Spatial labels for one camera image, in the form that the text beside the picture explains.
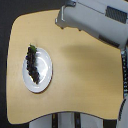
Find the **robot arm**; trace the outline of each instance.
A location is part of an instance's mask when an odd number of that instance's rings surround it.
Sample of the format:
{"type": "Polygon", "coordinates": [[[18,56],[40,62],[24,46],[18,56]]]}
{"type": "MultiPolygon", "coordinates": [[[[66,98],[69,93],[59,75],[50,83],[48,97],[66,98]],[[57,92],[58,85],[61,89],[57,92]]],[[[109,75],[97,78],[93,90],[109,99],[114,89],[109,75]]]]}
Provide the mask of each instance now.
{"type": "Polygon", "coordinates": [[[68,0],[56,19],[61,28],[73,27],[124,49],[128,43],[128,3],[122,0],[68,0]]]}

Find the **gray floor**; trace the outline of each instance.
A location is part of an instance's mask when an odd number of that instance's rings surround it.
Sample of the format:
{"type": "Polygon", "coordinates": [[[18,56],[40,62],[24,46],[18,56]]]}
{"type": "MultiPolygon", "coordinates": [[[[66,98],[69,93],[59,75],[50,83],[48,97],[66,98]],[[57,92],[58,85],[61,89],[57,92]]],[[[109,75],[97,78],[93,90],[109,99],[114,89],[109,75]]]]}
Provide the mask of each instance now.
{"type": "MultiPolygon", "coordinates": [[[[0,0],[0,128],[28,128],[27,124],[11,125],[7,120],[6,67],[11,27],[23,14],[59,9],[65,0],[0,0]]],[[[116,121],[104,120],[105,128],[115,128],[116,121]]]]}

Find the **wooden table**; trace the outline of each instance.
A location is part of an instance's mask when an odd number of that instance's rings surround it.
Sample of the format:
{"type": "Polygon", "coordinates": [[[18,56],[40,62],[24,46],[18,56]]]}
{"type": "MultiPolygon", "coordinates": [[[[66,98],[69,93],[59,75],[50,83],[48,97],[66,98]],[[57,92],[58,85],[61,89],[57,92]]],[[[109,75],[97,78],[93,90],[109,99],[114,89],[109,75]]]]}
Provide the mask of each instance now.
{"type": "Polygon", "coordinates": [[[55,25],[58,11],[24,15],[13,24],[7,65],[7,115],[12,124],[61,111],[78,111],[116,119],[123,99],[121,55],[77,29],[55,25]],[[46,50],[53,78],[40,94],[23,81],[22,65],[29,44],[46,50]]]}

